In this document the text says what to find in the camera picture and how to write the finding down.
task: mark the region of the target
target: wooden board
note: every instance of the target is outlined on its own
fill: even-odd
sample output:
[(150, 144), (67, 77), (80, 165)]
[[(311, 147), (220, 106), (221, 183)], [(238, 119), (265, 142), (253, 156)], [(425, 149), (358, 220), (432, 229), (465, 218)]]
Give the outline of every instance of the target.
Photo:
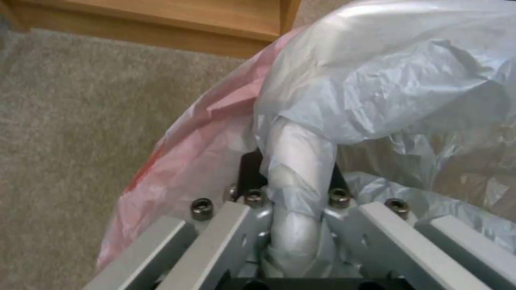
[(27, 32), (28, 27), (24, 25), (14, 12), (11, 2), (0, 0), (0, 15), (5, 17), (11, 26), (11, 29), (17, 32)]
[(279, 0), (16, 0), (224, 35), (273, 41)]
[(31, 27), (240, 58), (251, 57), (270, 43), (270, 41), (56, 9), (27, 2), (15, 2), (13, 7), (22, 20)]
[(301, 4), (301, 0), (280, 0), (281, 34), (287, 33), (292, 29), (299, 4)]

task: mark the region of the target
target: plastic bag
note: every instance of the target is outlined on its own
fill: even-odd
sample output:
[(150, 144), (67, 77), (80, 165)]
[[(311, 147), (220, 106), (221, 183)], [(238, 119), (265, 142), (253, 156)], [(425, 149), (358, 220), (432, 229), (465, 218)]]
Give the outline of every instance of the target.
[(290, 213), (274, 218), (269, 264), (305, 277), (300, 257), (319, 259), (336, 144), (344, 171), (514, 218), (515, 24), (511, 2), (363, 1), (292, 40), (255, 105), (269, 195)]
[(167, 130), (119, 198), (97, 259), (101, 271), (163, 214), (191, 220), (190, 204), (210, 198), (215, 211), (236, 182), (240, 157), (256, 149), (253, 104), (290, 31), (207, 91)]
[(317, 219), (336, 159), (515, 221), (515, 14), (497, 0), (354, 2), (276, 57), (295, 33), (280, 38), (167, 131), (120, 197), (99, 269), (161, 214), (189, 219), (198, 197), (220, 206), (255, 138), (268, 192), (293, 215)]

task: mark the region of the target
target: screw hole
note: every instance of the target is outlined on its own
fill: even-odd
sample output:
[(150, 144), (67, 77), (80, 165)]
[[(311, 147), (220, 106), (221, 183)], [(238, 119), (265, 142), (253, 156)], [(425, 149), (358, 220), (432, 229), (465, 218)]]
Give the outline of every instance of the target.
[(369, 237), (366, 234), (362, 235), (361, 243), (366, 248), (369, 248), (369, 246), (371, 245), (370, 242), (369, 242)]
[(259, 191), (259, 190), (254, 189), (254, 190), (249, 191), (249, 196), (250, 197), (254, 197), (254, 198), (258, 198), (258, 197), (262, 196), (262, 192)]
[(401, 202), (400, 202), (400, 201), (398, 201), (398, 200), (393, 200), (393, 201), (391, 202), (391, 205), (392, 205), (392, 207), (394, 207), (394, 208), (398, 208), (398, 209), (402, 209), (402, 208), (404, 208), (404, 207), (405, 207), (405, 206), (403, 205), (403, 203), (401, 203)]
[(341, 196), (341, 197), (347, 196), (347, 192), (345, 192), (343, 189), (340, 189), (340, 188), (333, 191), (333, 194), (336, 196)]
[(196, 199), (190, 205), (190, 212), (194, 220), (209, 220), (213, 217), (213, 203), (207, 198)]

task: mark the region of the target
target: white plastic bag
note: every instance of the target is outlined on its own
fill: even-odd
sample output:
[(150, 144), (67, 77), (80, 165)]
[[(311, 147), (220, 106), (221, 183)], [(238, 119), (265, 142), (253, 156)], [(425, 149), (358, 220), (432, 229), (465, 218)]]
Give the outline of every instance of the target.
[[(326, 206), (336, 159), (344, 171), (516, 220), (514, 27), (512, 2), (372, 0), (338, 9), (292, 40), (254, 112), (269, 195), (291, 213), (281, 216), (289, 227), (275, 217), (282, 228), (273, 229), (270, 252), (315, 253), (320, 225), (306, 220), (318, 221)], [(293, 272), (299, 265), (291, 260), (277, 264)]]

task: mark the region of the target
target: bolt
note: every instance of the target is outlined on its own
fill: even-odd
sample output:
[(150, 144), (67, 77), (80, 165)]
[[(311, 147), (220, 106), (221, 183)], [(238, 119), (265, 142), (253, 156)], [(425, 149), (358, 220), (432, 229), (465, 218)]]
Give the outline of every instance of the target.
[(402, 219), (407, 219), (409, 217), (410, 207), (403, 199), (389, 198), (385, 201), (385, 206)]
[(238, 192), (236, 191), (236, 189), (237, 189), (236, 184), (230, 185), (228, 190), (226, 191), (226, 199), (225, 200), (236, 201), (238, 199)]
[(261, 189), (251, 189), (244, 194), (244, 203), (252, 208), (263, 206), (264, 201), (264, 193)]
[(334, 208), (347, 208), (349, 206), (349, 201), (351, 200), (351, 193), (349, 191), (344, 190), (343, 188), (332, 188), (329, 195), (328, 204)]
[(194, 220), (209, 220), (213, 217), (213, 203), (207, 198), (196, 199), (190, 206), (190, 212)]

